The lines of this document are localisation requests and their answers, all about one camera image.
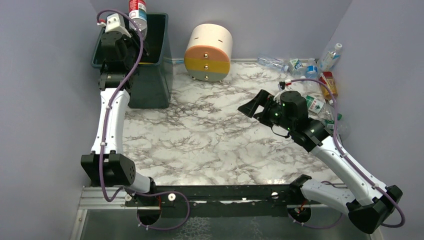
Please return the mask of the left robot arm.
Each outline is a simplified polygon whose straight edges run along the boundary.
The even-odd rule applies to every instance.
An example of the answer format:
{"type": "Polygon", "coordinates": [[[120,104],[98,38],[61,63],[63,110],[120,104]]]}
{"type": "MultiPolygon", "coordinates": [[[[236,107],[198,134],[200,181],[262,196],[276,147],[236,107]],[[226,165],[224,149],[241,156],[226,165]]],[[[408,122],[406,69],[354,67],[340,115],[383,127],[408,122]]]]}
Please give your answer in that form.
{"type": "Polygon", "coordinates": [[[137,173],[135,163],[123,151],[124,118],[130,102],[127,84],[143,55],[142,37],[137,30],[107,30],[100,37],[104,56],[99,81],[101,110],[94,143],[80,163],[91,183],[103,190],[120,186],[145,194],[152,188],[153,180],[137,173]]]}

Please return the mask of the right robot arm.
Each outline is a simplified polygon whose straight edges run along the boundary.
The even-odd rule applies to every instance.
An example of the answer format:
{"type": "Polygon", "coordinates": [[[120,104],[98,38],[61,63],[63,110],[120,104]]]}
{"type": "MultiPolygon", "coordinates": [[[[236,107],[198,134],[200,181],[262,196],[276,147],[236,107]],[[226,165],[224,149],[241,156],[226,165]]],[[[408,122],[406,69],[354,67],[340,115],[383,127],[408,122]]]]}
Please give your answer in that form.
{"type": "Polygon", "coordinates": [[[325,163],[347,187],[337,189],[303,175],[290,186],[304,199],[347,215],[366,234],[383,226],[398,206],[402,190],[372,176],[341,146],[331,130],[309,117],[307,100],[299,92],[290,90],[273,96],[262,89],[238,111],[267,127],[285,129],[296,144],[325,163]]]}

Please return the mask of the red label clear bottle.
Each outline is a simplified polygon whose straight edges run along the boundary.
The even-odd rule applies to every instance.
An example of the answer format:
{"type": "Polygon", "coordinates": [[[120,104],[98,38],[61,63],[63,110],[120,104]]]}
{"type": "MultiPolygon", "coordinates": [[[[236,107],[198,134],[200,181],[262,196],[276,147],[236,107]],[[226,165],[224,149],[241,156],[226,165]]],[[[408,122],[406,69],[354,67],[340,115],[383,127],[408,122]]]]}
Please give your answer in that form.
{"type": "Polygon", "coordinates": [[[128,16],[135,23],[130,23],[130,27],[140,30],[144,40],[148,30],[146,2],[144,0],[129,0],[128,9],[128,16]]]}

